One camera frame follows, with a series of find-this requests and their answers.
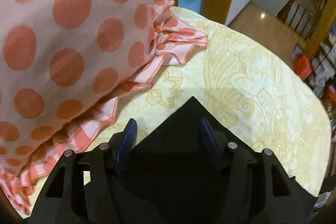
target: window pane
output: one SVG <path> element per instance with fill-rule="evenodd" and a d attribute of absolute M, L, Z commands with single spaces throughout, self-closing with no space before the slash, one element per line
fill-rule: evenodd
<path fill-rule="evenodd" d="M 201 0 L 178 0 L 178 6 L 200 13 Z"/>

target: pillow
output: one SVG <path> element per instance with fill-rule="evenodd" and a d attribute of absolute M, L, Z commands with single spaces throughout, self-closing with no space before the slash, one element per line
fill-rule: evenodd
<path fill-rule="evenodd" d="M 205 34 L 168 0 L 0 0 L 0 183 L 16 209 L 66 149 L 115 121 L 120 96 L 184 64 Z"/>

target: polka dot pillow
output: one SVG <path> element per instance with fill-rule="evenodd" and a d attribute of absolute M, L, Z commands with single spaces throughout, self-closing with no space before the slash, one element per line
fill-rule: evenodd
<path fill-rule="evenodd" d="M 0 185 L 28 213 L 34 179 L 84 151 L 121 96 L 184 64 L 205 34 L 169 0 L 0 0 Z"/>

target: silver pin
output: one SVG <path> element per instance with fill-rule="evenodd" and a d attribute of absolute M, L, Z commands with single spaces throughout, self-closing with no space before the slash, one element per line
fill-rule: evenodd
<path fill-rule="evenodd" d="M 265 148 L 264 153 L 265 153 L 267 156 L 271 156 L 271 155 L 273 154 L 273 151 L 270 150 L 269 148 Z"/>
<path fill-rule="evenodd" d="M 227 144 L 227 146 L 228 146 L 229 148 L 231 148 L 231 149 L 236 149 L 236 148 L 238 147 L 238 145 L 237 145 L 236 143 L 234 143 L 234 142 L 229 142 L 229 143 Z"/>
<path fill-rule="evenodd" d="M 71 156 L 71 155 L 72 155 L 72 150 L 71 150 L 71 149 L 66 150 L 66 151 L 64 152 L 64 155 L 65 155 L 66 157 Z"/>
<path fill-rule="evenodd" d="M 100 148 L 101 150 L 108 149 L 108 148 L 109 148 L 109 144 L 108 144 L 108 143 L 101 143 L 101 144 L 99 145 L 99 148 Z"/>

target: yellow floral bed sheet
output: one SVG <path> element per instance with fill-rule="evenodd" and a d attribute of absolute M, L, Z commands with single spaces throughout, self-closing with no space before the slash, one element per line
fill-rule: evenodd
<path fill-rule="evenodd" d="M 206 33 L 208 48 L 185 66 L 161 68 L 152 89 L 123 97 L 116 123 L 88 150 L 122 131 L 130 118 L 138 123 L 140 142 L 194 96 L 252 149 L 272 149 L 287 174 L 317 196 L 331 138 L 319 99 L 283 61 L 252 39 L 190 10 L 171 11 Z M 85 174 L 85 183 L 89 180 Z M 40 179 L 29 197 L 32 207 L 45 181 Z"/>

